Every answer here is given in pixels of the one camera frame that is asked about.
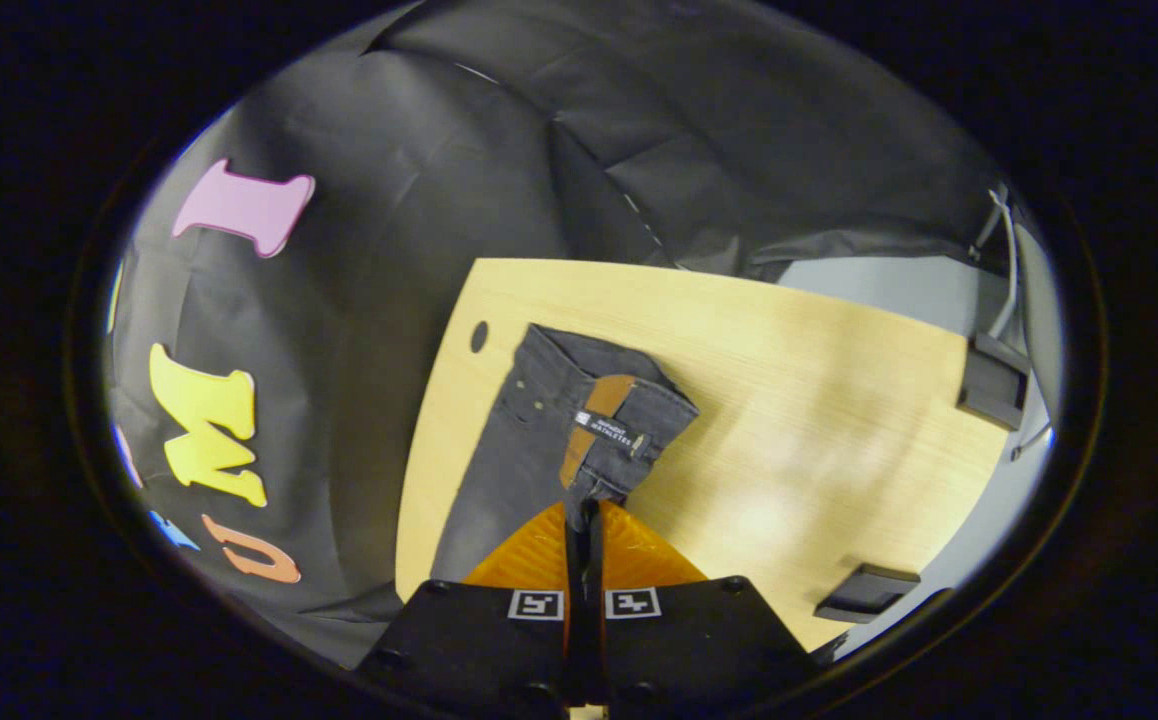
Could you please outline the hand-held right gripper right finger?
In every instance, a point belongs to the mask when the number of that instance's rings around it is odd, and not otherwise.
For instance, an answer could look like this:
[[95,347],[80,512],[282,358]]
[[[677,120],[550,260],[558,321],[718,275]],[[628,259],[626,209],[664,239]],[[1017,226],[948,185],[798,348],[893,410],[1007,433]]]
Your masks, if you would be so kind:
[[820,674],[747,576],[708,579],[615,504],[584,514],[584,701],[607,719],[734,717]]

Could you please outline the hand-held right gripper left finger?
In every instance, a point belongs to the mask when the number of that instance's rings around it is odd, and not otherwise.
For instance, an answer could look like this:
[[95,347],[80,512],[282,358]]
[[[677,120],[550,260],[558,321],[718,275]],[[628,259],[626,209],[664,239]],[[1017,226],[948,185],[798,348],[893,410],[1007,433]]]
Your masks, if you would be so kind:
[[566,512],[554,504],[463,582],[419,585],[358,671],[442,714],[569,719],[585,703],[569,632]]

